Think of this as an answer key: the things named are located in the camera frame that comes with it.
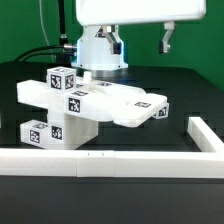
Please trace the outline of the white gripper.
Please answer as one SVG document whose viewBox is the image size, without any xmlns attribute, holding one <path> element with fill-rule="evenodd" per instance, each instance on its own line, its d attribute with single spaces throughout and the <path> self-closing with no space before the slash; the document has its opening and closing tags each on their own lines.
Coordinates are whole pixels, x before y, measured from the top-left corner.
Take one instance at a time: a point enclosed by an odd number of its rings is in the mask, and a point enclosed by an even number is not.
<svg viewBox="0 0 224 224">
<path fill-rule="evenodd" d="M 76 0 L 76 16 L 82 26 L 108 25 L 103 34 L 112 54 L 121 54 L 114 25 L 165 22 L 159 53 L 168 53 L 175 22 L 197 20 L 206 14 L 206 0 Z"/>
</svg>

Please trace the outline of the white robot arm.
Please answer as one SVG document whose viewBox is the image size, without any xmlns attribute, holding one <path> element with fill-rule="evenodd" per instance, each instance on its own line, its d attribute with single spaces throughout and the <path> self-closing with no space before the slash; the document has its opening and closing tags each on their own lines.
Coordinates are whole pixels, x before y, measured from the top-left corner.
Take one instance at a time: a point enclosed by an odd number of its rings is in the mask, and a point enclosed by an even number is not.
<svg viewBox="0 0 224 224">
<path fill-rule="evenodd" d="M 128 67 L 120 25 L 163 22 L 166 33 L 159 52 L 167 53 L 175 22 L 198 20 L 206 14 L 206 0 L 75 0 L 75 6 L 83 34 L 72 65 L 97 71 Z"/>
</svg>

